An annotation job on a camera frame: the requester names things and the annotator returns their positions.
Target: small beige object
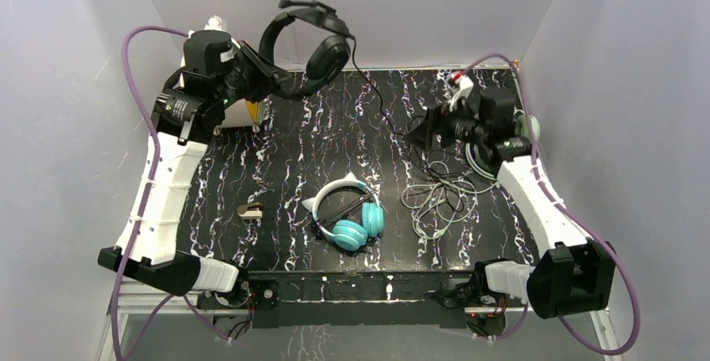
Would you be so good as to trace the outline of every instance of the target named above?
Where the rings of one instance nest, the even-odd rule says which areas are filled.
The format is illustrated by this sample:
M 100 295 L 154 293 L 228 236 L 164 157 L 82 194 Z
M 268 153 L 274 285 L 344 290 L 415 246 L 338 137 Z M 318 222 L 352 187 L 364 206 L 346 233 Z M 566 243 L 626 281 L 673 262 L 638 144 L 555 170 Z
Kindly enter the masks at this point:
M 257 220 L 261 219 L 263 208 L 264 206 L 262 206 L 260 202 L 243 204 L 237 208 L 237 214 L 244 220 Z

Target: ear cushion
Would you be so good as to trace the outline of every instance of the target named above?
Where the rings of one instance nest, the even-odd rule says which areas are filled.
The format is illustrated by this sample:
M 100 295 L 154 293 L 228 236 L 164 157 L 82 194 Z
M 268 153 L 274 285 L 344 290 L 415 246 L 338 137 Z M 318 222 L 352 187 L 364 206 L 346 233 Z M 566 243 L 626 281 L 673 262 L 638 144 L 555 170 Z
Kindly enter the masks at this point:
M 332 240 L 345 250 L 356 250 L 368 242 L 368 233 L 358 223 L 340 220 L 333 227 Z
M 370 202 L 363 204 L 363 227 L 370 237 L 382 234 L 384 231 L 384 211 L 381 206 Z
M 323 40 L 306 64 L 308 79 L 332 80 L 350 59 L 350 45 L 343 36 Z

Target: headphones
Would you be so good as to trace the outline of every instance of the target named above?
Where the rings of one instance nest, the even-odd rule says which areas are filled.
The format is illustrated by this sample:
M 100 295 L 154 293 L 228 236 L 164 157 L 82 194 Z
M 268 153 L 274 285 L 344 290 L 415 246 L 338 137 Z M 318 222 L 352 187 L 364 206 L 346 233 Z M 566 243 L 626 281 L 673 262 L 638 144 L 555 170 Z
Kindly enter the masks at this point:
M 335 9 L 318 1 L 280 0 L 279 8 L 306 7 L 282 12 L 271 21 L 261 35 L 259 55 L 274 64 L 274 44 L 281 30 L 300 19 L 317 28 L 334 34 L 323 40 L 306 64 L 306 83 L 298 90 L 284 92 L 286 98 L 302 98 L 315 95 L 331 83 L 350 59 L 350 45 L 347 38 L 354 39 L 347 25 L 335 14 Z
M 321 223 L 318 223 L 318 206 L 326 195 L 343 187 L 354 187 L 364 193 L 371 193 L 374 203 L 363 204 L 363 225 L 350 220 L 338 220 L 330 232 Z M 348 173 L 345 178 L 328 183 L 318 191 L 315 198 L 306 199 L 302 204 L 313 214 L 313 221 L 316 222 L 323 235 L 344 250 L 357 250 L 368 243 L 368 238 L 374 238 L 384 231 L 384 210 L 379 203 L 377 194 L 366 183 L 358 181 L 353 173 Z

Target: black headphones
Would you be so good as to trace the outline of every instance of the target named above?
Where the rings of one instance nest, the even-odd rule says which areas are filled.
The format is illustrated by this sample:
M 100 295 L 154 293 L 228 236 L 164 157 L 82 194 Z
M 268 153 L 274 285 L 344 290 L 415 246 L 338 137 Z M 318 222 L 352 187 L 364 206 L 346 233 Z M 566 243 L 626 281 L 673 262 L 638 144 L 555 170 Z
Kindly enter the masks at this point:
M 296 19 L 334 34 L 318 45 L 306 64 L 306 83 L 298 91 L 284 91 L 282 97 L 301 98 L 315 95 L 331 83 L 350 59 L 347 38 L 354 39 L 347 25 L 335 14 L 335 9 L 318 1 L 280 0 L 279 8 L 307 7 L 282 12 L 269 24 L 259 42 L 259 56 L 274 64 L 274 44 L 279 33 Z

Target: marble tabletop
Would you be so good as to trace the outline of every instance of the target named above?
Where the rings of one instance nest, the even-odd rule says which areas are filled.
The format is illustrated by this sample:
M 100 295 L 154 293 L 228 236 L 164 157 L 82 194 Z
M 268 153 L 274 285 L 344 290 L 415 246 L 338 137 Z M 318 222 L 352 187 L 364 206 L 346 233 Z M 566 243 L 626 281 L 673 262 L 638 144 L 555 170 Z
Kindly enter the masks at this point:
M 443 70 L 372 71 L 384 98 L 384 110 L 399 132 L 424 114 L 425 104 L 447 96 Z M 510 70 L 472 71 L 475 101 L 481 89 L 514 88 Z M 460 271 L 478 260 L 498 257 L 535 264 L 538 250 L 513 200 L 500 188 L 464 198 L 471 215 L 454 223 L 437 241 L 412 230 L 414 211 L 399 197 L 408 185 L 421 183 L 409 160 L 408 145 L 388 129 L 379 100 L 357 72 L 342 72 L 318 95 L 299 102 L 271 98 L 259 134 L 249 128 L 224 131 L 209 146 L 195 173 L 177 233 L 177 248 L 216 259 L 232 259 L 250 271 Z M 463 147 L 456 156 L 437 152 L 451 172 L 469 172 Z M 326 183 L 353 172 L 379 194 L 386 228 L 381 239 L 357 254 L 319 240 L 301 201 Z M 471 173 L 476 187 L 490 183 Z M 334 193 L 321 207 L 356 198 Z M 264 217 L 243 221 L 241 204 L 261 202 Z M 435 219 L 424 218 L 430 234 Z

